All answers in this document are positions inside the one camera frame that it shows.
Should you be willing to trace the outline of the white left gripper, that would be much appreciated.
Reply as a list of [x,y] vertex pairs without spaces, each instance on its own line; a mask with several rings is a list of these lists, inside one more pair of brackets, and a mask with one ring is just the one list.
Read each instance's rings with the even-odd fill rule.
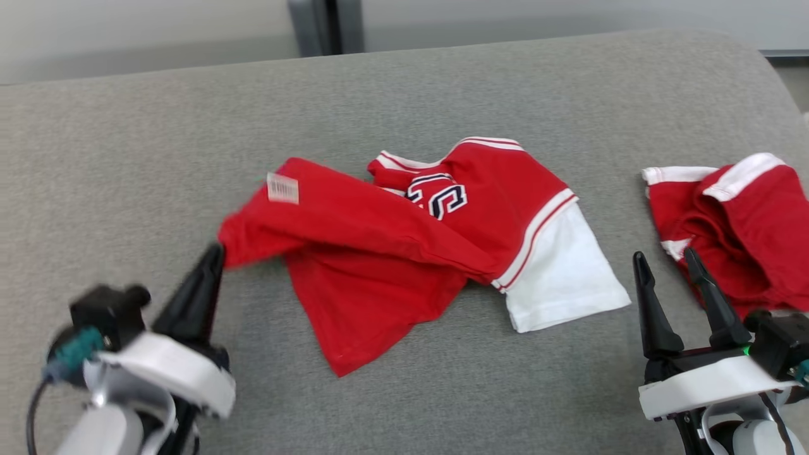
[[180,343],[210,342],[225,257],[222,245],[206,248],[151,325],[158,334],[95,356],[96,454],[195,454],[197,420],[231,416],[236,383],[228,366]]

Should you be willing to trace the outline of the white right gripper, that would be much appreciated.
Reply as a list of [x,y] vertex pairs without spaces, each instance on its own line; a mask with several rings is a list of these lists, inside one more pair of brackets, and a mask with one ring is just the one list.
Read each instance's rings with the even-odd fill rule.
[[655,292],[655,276],[641,251],[633,254],[643,355],[647,360],[639,401],[647,420],[709,407],[760,392],[790,391],[800,383],[778,378],[749,355],[752,336],[699,254],[685,248],[690,283],[704,303],[710,348],[685,349]]

